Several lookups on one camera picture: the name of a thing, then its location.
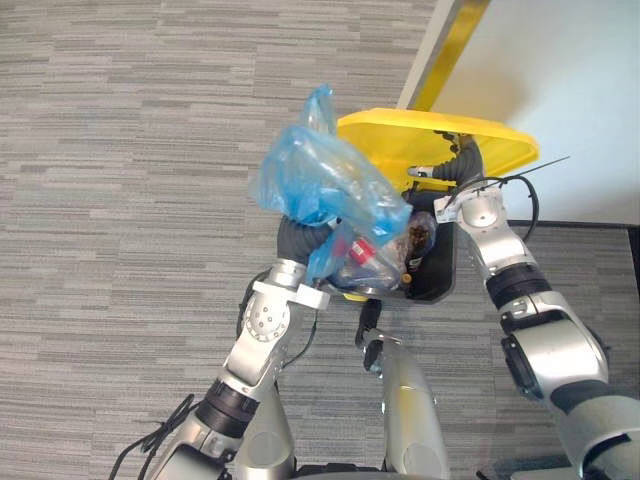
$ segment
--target black cable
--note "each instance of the black cable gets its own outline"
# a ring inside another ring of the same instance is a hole
[[[482,473],[480,470],[478,470],[476,472],[476,477],[478,477],[480,480],[489,480],[489,477],[487,477],[484,473]]]
[[[535,230],[536,225],[538,224],[538,216],[540,214],[540,202],[538,199],[538,194],[536,193],[536,189],[533,187],[533,184],[529,181],[527,177],[524,177],[522,175],[510,175],[508,177],[482,177],[482,178],[470,180],[460,185],[460,187],[456,188],[455,192],[451,195],[451,197],[447,201],[445,208],[451,205],[455,201],[455,199],[458,197],[458,195],[463,191],[468,190],[473,185],[476,185],[478,183],[485,182],[488,180],[492,180],[494,181],[494,183],[479,187],[476,189],[476,191],[485,190],[486,188],[492,187],[495,184],[499,184],[500,188],[502,188],[511,180],[520,180],[529,189],[529,198],[531,199],[531,223],[529,225],[529,229],[527,230],[527,233],[524,235],[524,237],[522,237],[522,241],[526,243],[531,237],[531,234],[533,233],[533,231]]]
[[[147,455],[147,459],[144,462],[144,465],[140,469],[140,473],[138,474],[138,480],[144,480],[144,476],[147,473],[147,469],[151,464],[151,461],[155,457],[160,445],[164,440],[173,432],[182,422],[185,421],[187,415],[200,405],[200,402],[192,405],[194,399],[193,393],[190,393],[185,397],[185,399],[178,405],[178,407],[169,415],[166,421],[162,422],[160,426],[151,432],[149,435],[145,435],[139,440],[136,440],[127,448],[120,452],[116,462],[113,464],[113,468],[111,469],[111,474],[109,475],[109,480],[114,480],[116,475],[118,474],[118,470],[124,462],[124,459],[134,450],[136,447],[140,446],[142,452],[149,454]]]
[[[318,329],[318,311],[316,310],[313,317],[313,325],[311,326],[311,332],[309,333],[309,339],[307,340],[307,344],[304,346],[302,350],[300,350],[300,352],[295,357],[293,357],[291,360],[287,360],[284,363],[284,365],[282,365],[282,370],[287,368],[292,363],[298,361],[305,353],[307,353],[309,348],[311,348],[311,344],[313,343],[313,339],[316,336],[317,329]]]
[[[267,278],[270,271],[271,269],[267,268],[266,270],[258,273],[247,285],[247,289],[244,291],[244,297],[242,297],[242,302],[238,305],[240,311],[238,312],[238,321],[236,322],[236,338],[239,338],[242,333],[242,320],[244,320],[244,311],[247,309],[247,303],[249,303],[249,299],[251,298],[251,295],[253,295],[253,283],[261,282]]]

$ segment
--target gray carpet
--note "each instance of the gray carpet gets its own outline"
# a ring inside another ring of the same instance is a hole
[[[104,479],[204,393],[246,282],[274,257],[277,216],[249,201],[250,174],[319,83],[340,114],[393,105],[432,4],[0,2],[0,478]],[[626,233],[541,229],[531,249],[637,395]],[[455,478],[504,475],[560,447],[515,392],[460,257],[454,294],[389,304],[382,326],[424,367]],[[357,314],[334,299],[281,377],[303,463],[380,464],[381,386],[352,346]]]

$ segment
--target yellow trash bin lid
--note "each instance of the yellow trash bin lid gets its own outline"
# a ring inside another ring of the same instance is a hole
[[[338,136],[351,143],[391,181],[398,191],[420,182],[419,189],[447,190],[453,182],[420,179],[407,174],[414,165],[435,166],[454,157],[434,130],[473,135],[490,176],[532,162],[538,156],[535,140],[501,123],[417,110],[374,108],[338,120]]]

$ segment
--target trash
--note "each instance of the trash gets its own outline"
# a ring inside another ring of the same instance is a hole
[[[402,280],[407,237],[400,235],[377,250],[363,237],[351,244],[344,266],[329,281],[340,289],[395,290]]]
[[[429,212],[415,212],[408,225],[409,253],[407,255],[407,271],[417,272],[422,259],[436,243],[438,223]]]
[[[334,135],[331,93],[326,85],[312,92],[301,116],[303,125],[282,132],[250,187],[261,207],[302,224],[342,220],[327,243],[312,253],[307,282],[325,278],[344,264],[345,246],[353,242],[354,232],[379,248],[405,231],[411,214],[411,206],[389,181]]]

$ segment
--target blue plastic bag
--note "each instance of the blue plastic bag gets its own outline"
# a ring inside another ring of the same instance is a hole
[[[336,119],[324,85],[307,99],[302,125],[286,128],[267,153],[251,194],[263,208],[302,224],[342,219],[313,252],[307,280],[325,278],[344,263],[344,246],[358,234],[382,246],[403,233],[411,206],[353,146],[335,136]]]

